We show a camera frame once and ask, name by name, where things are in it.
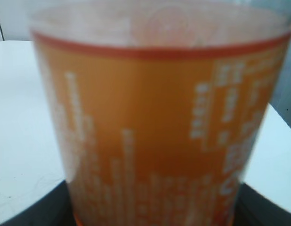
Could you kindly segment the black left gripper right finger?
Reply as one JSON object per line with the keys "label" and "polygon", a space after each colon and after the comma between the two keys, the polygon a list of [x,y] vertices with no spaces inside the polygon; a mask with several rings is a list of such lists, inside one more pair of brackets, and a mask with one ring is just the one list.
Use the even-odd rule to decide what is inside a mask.
{"label": "black left gripper right finger", "polygon": [[291,213],[244,183],[239,190],[235,206],[234,224],[236,226],[291,226]]}

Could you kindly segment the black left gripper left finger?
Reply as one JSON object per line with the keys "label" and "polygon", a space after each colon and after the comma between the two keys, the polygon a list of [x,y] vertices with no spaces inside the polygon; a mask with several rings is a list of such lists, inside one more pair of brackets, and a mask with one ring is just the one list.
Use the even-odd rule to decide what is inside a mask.
{"label": "black left gripper left finger", "polygon": [[38,202],[16,216],[1,223],[2,226],[75,226],[69,192],[65,181]]}

